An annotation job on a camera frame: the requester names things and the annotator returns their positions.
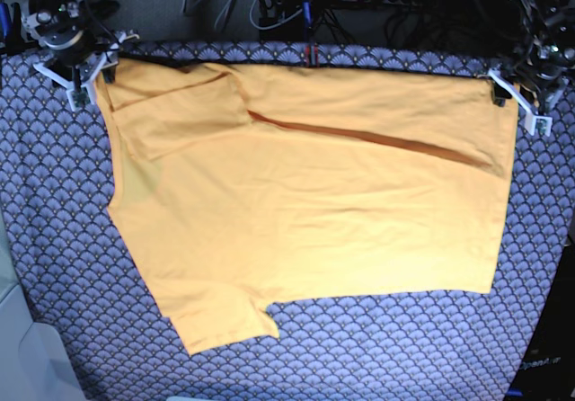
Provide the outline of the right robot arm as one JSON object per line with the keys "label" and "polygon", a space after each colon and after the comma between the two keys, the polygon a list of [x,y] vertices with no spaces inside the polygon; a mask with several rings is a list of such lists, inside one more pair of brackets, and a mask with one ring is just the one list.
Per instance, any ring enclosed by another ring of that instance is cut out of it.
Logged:
{"label": "right robot arm", "polygon": [[23,0],[1,2],[1,55],[45,49],[50,59],[33,70],[66,90],[72,110],[96,103],[99,75],[112,83],[123,47],[139,39],[114,32],[104,21],[119,10],[116,0]]}

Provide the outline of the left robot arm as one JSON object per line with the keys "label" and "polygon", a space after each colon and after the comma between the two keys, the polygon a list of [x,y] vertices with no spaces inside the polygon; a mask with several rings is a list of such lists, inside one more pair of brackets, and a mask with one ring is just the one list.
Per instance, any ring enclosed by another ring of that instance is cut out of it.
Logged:
{"label": "left robot arm", "polygon": [[513,50],[487,72],[492,101],[517,102],[531,136],[552,134],[551,111],[574,82],[574,0],[509,0],[517,7]]}

